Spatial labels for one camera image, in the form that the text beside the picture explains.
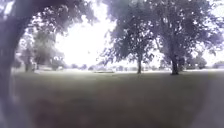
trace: distant tree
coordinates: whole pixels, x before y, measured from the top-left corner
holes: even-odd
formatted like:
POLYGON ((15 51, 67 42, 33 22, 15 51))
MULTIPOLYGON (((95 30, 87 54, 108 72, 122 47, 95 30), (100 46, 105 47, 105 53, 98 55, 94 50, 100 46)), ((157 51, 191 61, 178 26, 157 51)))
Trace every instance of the distant tree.
POLYGON ((55 53, 55 37, 53 33, 47 33, 45 31, 39 31, 34 37, 34 60, 37 65, 45 64, 54 57, 55 53))
POLYGON ((59 67, 66 68, 64 54, 55 49, 52 53, 49 65, 53 70, 57 70, 59 67))
POLYGON ((199 69, 205 68, 207 62, 206 60, 202 57, 202 53, 199 53, 196 58, 195 58, 195 64, 198 65, 199 69))
POLYGON ((86 70, 87 68, 88 68, 87 65, 86 64, 83 64, 79 69, 86 70))
POLYGON ((149 71, 150 70, 150 67, 149 66, 145 66, 144 67, 144 71, 149 71))
POLYGON ((196 69, 196 62, 195 62, 195 58, 188 57, 186 60, 186 69, 196 69))
POLYGON ((90 67, 88 68, 89 71, 93 71, 94 69, 95 69, 95 66, 94 66, 94 65, 92 65, 92 66, 90 66, 90 67))
POLYGON ((165 68, 168 68, 168 67, 169 67, 169 64, 168 64, 167 60, 165 60, 165 58, 160 60, 160 66, 159 66, 160 70, 164 70, 165 68))
POLYGON ((124 67, 124 71, 128 71, 128 68, 127 67, 124 67))
POLYGON ((177 64, 178 64, 178 70, 183 71, 185 68, 185 58, 184 57, 179 57, 177 59, 177 64))
POLYGON ((26 48, 23 51, 22 58, 23 58, 23 61, 24 61, 24 64, 25 64, 25 72, 31 71, 31 69, 32 69, 32 62, 31 62, 32 51, 31 51, 30 48, 26 48))
POLYGON ((157 70, 156 66, 152 66, 151 69, 152 69, 153 71, 157 70))
POLYGON ((214 65, 213 65, 213 68, 224 68, 224 61, 219 61, 219 62, 216 62, 214 65))
POLYGON ((118 66, 118 67, 117 67, 117 70, 118 70, 118 71, 124 71, 124 67, 123 67, 123 66, 118 66))
POLYGON ((73 68, 73 69, 77 69, 77 68, 78 68, 78 65, 76 65, 76 64, 72 64, 72 68, 73 68))
POLYGON ((138 71, 138 68, 136 68, 136 67, 130 67, 130 71, 138 71))

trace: park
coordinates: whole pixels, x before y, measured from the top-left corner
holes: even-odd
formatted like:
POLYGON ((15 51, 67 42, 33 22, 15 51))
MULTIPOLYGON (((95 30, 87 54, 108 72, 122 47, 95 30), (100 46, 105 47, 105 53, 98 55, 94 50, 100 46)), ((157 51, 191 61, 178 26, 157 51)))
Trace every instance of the park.
POLYGON ((19 73, 14 79, 38 128, 223 126, 224 71, 185 72, 177 78, 168 73, 45 72, 19 73))
POLYGON ((223 0, 0 0, 0 128, 224 128, 223 0))

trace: tree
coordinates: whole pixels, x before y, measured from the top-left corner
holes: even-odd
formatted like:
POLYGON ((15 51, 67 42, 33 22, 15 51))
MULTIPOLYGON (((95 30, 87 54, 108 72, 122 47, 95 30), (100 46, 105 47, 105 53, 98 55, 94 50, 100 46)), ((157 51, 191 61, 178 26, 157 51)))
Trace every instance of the tree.
POLYGON ((118 67, 117 67, 117 70, 118 70, 118 71, 124 71, 124 67, 123 67, 123 66, 118 66, 118 67))
POLYGON ((165 68, 168 68, 169 64, 167 63, 167 61, 165 60, 165 58, 163 58, 162 60, 160 60, 160 66, 159 69, 160 70, 164 70, 165 68))
POLYGON ((202 53, 199 53, 195 58, 195 64, 198 65, 199 69, 205 68, 207 64, 206 60, 202 57, 202 55, 203 55, 202 53))
POLYGON ((95 65, 92 65, 88 68, 89 71, 93 71, 95 69, 95 65))
POLYGON ((186 59, 186 69, 196 69, 196 62, 195 62, 195 58, 191 56, 187 57, 186 59))
POLYGON ((54 36, 52 33, 48 34, 45 31, 39 31, 34 37, 33 53, 37 65, 49 63, 54 58, 57 51, 54 36))
POLYGON ((142 62, 149 63, 153 58, 150 52, 155 38, 155 28, 149 21, 150 12, 147 5, 137 2, 130 6, 131 1, 105 0, 109 7, 109 17, 116 20, 116 27, 111 32, 112 47, 105 49, 104 61, 121 60, 137 61, 138 74, 141 73, 142 62))
POLYGON ((53 70, 57 70, 59 67, 64 68, 65 63, 63 61, 63 58, 54 57, 53 59, 51 59, 50 66, 52 67, 53 70))
POLYGON ((87 69, 87 65, 83 64, 82 67, 80 67, 81 70, 86 70, 87 69))
POLYGON ((185 58, 184 57, 179 57, 177 59, 177 64, 178 64, 178 71, 183 71, 185 67, 185 58))
POLYGON ((172 61, 172 74, 178 75, 177 58, 192 52, 199 42, 214 47, 222 42, 213 6, 206 0, 148 0, 155 11, 162 52, 172 61))
POLYGON ((43 16, 43 19, 46 19, 45 23, 49 23, 49 25, 54 23, 56 30, 62 30, 60 28, 66 27, 68 19, 69 21, 71 21, 70 19, 81 19, 82 15, 86 15, 88 19, 93 19, 90 7, 91 4, 84 0, 16 0, 11 13, 3 13, 1 15, 0 101, 2 112, 9 128, 31 127, 28 126, 24 113, 20 111, 20 106, 12 100, 9 93, 9 79, 14 52, 33 16, 46 12, 44 13, 46 15, 43 16), (67 11, 61 11, 62 7, 67 8, 67 11))
POLYGON ((73 68, 73 69, 77 69, 77 68, 78 68, 78 65, 76 65, 76 64, 72 64, 72 68, 73 68))
POLYGON ((24 34, 19 42, 17 50, 21 53, 21 58, 25 64, 25 72, 32 69, 33 50, 32 50, 32 37, 28 33, 24 34))
POLYGON ((216 62, 214 65, 213 65, 213 68, 224 68, 224 61, 219 61, 219 62, 216 62))

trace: ground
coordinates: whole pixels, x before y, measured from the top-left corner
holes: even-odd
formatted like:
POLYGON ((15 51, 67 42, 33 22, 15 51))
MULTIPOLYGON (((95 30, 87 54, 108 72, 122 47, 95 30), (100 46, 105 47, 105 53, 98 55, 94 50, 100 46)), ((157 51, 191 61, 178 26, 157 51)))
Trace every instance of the ground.
POLYGON ((224 127, 222 71, 179 76, 49 72, 14 78, 37 128, 224 127))

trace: tree trunk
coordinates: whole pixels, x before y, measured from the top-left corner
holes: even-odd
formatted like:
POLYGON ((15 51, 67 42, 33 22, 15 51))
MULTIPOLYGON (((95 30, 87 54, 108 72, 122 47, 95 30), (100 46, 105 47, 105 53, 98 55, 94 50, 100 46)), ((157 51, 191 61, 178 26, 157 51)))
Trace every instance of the tree trunk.
POLYGON ((27 19, 9 19, 0 23, 0 115, 7 128, 30 128, 26 114, 10 93, 14 52, 27 19))
POLYGON ((30 63, 26 62, 25 63, 25 72, 29 72, 30 71, 30 63))
POLYGON ((172 75, 179 75, 178 73, 178 65, 177 65, 177 58, 175 55, 171 57, 172 61, 172 75))
POLYGON ((39 70, 39 69, 40 69, 39 64, 37 64, 36 70, 39 70))
POLYGON ((142 73, 142 55, 138 55, 138 74, 142 73))

